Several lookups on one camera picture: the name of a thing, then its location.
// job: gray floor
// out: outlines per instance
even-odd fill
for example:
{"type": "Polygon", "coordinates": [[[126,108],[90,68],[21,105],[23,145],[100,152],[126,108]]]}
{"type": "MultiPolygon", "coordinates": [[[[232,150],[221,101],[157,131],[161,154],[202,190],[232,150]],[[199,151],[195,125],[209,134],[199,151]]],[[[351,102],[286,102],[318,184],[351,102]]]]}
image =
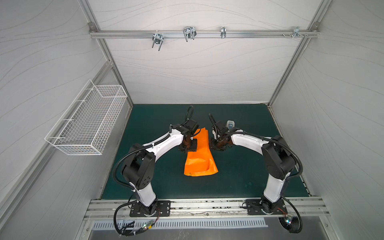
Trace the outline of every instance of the gray floor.
{"type": "MultiPolygon", "coordinates": [[[[299,234],[290,234],[283,229],[277,218],[266,217],[268,227],[241,229],[170,229],[148,230],[134,238],[135,240],[234,240],[234,239],[283,239],[283,240],[327,240],[319,217],[303,217],[303,230],[299,234]]],[[[92,231],[90,240],[120,240],[115,231],[92,231]]]]}

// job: aluminum rail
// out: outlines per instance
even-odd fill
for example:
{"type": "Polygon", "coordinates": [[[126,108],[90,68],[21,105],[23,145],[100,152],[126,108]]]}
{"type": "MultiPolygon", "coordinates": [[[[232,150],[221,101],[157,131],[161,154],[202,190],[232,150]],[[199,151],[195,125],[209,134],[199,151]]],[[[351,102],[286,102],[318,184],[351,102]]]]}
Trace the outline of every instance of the aluminum rail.
{"type": "MultiPolygon", "coordinates": [[[[158,33],[164,38],[185,38],[182,30],[90,31],[92,38],[151,38],[158,33]]],[[[226,30],[225,38],[291,38],[294,30],[226,30]]],[[[317,38],[320,32],[299,30],[295,38],[317,38]]],[[[222,38],[220,30],[196,30],[195,38],[222,38]]]]}
{"type": "MultiPolygon", "coordinates": [[[[162,218],[226,218],[226,217],[282,217],[283,215],[247,215],[242,208],[246,198],[216,199],[167,199],[171,201],[170,216],[162,218]]],[[[288,197],[303,216],[330,216],[321,197],[288,197]]],[[[108,220],[113,218],[114,210],[128,200],[92,200],[84,220],[108,220]]],[[[293,208],[285,203],[290,215],[295,216],[293,208]]],[[[129,216],[130,209],[123,207],[117,219],[137,219],[129,216]]]]}

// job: black mounting plate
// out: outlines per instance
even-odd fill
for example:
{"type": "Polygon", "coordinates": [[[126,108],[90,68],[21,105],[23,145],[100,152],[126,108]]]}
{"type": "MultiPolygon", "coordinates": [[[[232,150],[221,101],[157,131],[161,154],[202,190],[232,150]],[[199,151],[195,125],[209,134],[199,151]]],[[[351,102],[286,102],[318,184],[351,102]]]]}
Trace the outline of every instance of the black mounting plate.
{"type": "Polygon", "coordinates": [[[196,152],[197,151],[197,139],[192,139],[191,140],[191,147],[190,148],[184,148],[183,144],[179,145],[179,150],[182,152],[196,152]]]}
{"type": "MultiPolygon", "coordinates": [[[[247,205],[247,215],[265,215],[265,213],[262,211],[262,208],[257,206],[259,202],[260,202],[260,199],[245,200],[245,203],[247,205]]],[[[284,212],[287,212],[283,199],[280,200],[280,202],[277,204],[277,207],[283,210],[284,212]]],[[[281,214],[283,213],[277,209],[271,215],[281,215],[281,214]]]]}
{"type": "MultiPolygon", "coordinates": [[[[160,217],[169,217],[170,214],[170,201],[158,201],[157,208],[160,209],[160,217]]],[[[144,215],[143,211],[140,211],[140,204],[134,202],[131,207],[130,217],[157,217],[159,213],[155,212],[153,216],[144,215]]]]}

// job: white wall panel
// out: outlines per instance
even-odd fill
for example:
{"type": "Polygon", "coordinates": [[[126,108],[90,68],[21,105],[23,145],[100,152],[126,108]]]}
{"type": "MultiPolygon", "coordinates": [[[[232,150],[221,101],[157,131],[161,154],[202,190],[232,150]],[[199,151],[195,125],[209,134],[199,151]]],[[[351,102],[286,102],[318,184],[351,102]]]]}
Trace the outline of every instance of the white wall panel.
{"type": "Polygon", "coordinates": [[[298,41],[291,39],[107,40],[134,103],[265,103],[298,41]]]}
{"type": "Polygon", "coordinates": [[[272,106],[341,239],[382,239],[384,1],[334,0],[272,106]]]}
{"type": "Polygon", "coordinates": [[[319,0],[89,0],[102,30],[307,28],[319,0]]]}
{"type": "MultiPolygon", "coordinates": [[[[102,30],[307,28],[320,0],[90,0],[102,30]]],[[[107,40],[134,103],[265,103],[298,44],[290,39],[107,40]]]]}
{"type": "Polygon", "coordinates": [[[0,3],[0,202],[105,61],[76,0],[0,3]]]}
{"type": "MultiPolygon", "coordinates": [[[[112,71],[102,82],[116,83],[112,71]]],[[[54,153],[0,234],[1,240],[75,238],[90,200],[99,197],[124,132],[128,109],[125,103],[101,156],[54,153]]]]}

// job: white cylindrical object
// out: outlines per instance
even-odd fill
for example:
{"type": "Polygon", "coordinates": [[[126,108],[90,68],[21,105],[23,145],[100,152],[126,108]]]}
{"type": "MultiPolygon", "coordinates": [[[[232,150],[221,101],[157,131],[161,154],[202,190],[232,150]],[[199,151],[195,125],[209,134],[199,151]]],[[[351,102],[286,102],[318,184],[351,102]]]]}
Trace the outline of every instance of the white cylindrical object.
{"type": "Polygon", "coordinates": [[[284,180],[280,180],[269,174],[264,190],[264,197],[266,197],[270,202],[277,202],[277,200],[281,197],[281,190],[283,189],[284,182],[285,178],[284,180]]]}
{"type": "Polygon", "coordinates": [[[146,207],[150,206],[156,199],[156,194],[153,192],[151,183],[145,188],[138,190],[137,193],[140,197],[140,202],[146,207]]]}

